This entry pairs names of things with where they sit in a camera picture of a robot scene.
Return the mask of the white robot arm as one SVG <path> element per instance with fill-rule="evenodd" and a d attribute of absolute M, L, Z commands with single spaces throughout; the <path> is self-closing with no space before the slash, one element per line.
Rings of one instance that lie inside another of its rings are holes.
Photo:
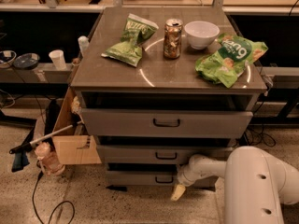
<path fill-rule="evenodd" d="M 195 181 L 224 179 L 225 224 L 284 224 L 281 206 L 299 203 L 299 171 L 257 147 L 238 147 L 226 161 L 193 155 L 180 167 L 171 199 Z"/>

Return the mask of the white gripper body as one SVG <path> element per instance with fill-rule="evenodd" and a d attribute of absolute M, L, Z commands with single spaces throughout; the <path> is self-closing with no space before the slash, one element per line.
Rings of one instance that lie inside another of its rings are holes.
<path fill-rule="evenodd" d="M 189 165 L 183 165 L 178 168 L 177 180 L 180 185 L 189 187 L 196 181 L 195 172 L 190 168 Z"/>

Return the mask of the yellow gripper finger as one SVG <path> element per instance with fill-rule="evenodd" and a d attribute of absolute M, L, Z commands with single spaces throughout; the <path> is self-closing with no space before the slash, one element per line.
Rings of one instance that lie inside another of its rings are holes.
<path fill-rule="evenodd" d="M 181 184 L 176 184 L 173 188 L 173 192 L 171 194 L 171 200 L 173 202 L 178 201 L 182 195 L 184 194 L 186 187 Z"/>

